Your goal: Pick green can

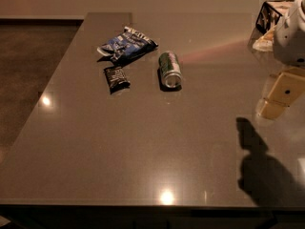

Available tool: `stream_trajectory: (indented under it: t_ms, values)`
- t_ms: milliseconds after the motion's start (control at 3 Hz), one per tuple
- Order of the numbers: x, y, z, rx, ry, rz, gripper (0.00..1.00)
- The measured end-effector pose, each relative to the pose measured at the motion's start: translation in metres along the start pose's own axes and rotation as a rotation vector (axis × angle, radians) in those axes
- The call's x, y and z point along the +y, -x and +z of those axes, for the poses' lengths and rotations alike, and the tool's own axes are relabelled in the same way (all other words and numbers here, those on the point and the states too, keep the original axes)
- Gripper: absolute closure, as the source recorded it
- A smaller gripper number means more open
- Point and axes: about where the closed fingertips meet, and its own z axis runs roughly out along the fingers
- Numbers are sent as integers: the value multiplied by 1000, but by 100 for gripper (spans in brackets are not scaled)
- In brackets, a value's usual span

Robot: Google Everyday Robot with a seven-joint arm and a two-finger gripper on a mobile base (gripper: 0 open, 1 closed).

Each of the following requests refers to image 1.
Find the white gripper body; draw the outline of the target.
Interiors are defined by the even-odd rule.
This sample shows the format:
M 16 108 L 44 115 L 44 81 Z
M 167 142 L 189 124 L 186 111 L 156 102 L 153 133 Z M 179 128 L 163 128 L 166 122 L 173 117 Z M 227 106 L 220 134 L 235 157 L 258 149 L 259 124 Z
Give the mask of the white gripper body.
M 305 66 L 305 0 L 295 0 L 276 24 L 274 57 L 285 65 Z

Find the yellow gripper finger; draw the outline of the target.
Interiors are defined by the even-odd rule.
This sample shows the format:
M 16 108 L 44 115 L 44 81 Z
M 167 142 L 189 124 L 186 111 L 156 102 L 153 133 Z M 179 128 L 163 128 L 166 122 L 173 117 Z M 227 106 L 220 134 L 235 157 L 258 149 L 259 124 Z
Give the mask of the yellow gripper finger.
M 305 77 L 305 70 L 300 67 L 290 67 L 282 72 L 289 77 Z
M 276 119 L 304 93 L 304 75 L 282 72 L 263 98 L 258 114 L 267 119 Z

